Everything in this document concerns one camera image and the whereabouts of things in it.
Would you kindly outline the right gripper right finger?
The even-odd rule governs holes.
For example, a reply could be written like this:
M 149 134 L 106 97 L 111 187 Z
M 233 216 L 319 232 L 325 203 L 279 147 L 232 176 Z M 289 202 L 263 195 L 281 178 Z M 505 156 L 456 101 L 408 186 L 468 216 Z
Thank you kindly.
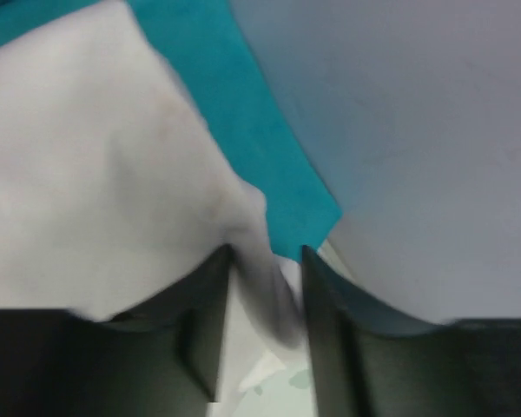
M 432 324 L 380 301 L 302 249 L 321 416 L 521 416 L 521 319 Z

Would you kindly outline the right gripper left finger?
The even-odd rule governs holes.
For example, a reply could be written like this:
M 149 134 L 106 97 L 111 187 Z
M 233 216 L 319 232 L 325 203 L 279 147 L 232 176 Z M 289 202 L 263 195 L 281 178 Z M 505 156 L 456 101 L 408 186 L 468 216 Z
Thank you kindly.
M 204 416 L 217 396 L 231 249 L 93 322 L 0 309 L 0 416 Z

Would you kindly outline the white t shirt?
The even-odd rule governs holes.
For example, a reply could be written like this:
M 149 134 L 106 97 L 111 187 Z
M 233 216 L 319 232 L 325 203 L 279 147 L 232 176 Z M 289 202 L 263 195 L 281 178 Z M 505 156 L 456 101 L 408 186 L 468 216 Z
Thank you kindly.
M 103 1 L 0 48 L 0 308 L 92 321 L 147 300 L 229 244 L 222 390 L 266 351 L 305 351 L 299 268 L 275 255 L 242 180 L 129 6 Z

